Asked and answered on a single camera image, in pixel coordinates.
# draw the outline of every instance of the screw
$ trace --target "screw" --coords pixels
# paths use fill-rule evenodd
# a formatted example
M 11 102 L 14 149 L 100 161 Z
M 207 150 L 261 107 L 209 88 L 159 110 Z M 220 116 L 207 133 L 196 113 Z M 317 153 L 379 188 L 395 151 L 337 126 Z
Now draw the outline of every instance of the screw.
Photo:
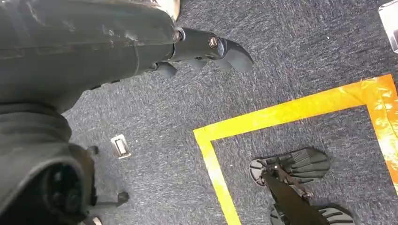
M 181 38 L 182 38 L 181 33 L 180 33 L 179 31 L 175 30 L 175 31 L 173 32 L 173 40 L 175 40 L 175 41 L 180 41 Z
M 209 45 L 211 48 L 216 48 L 218 45 L 218 38 L 217 37 L 210 37 L 209 38 Z

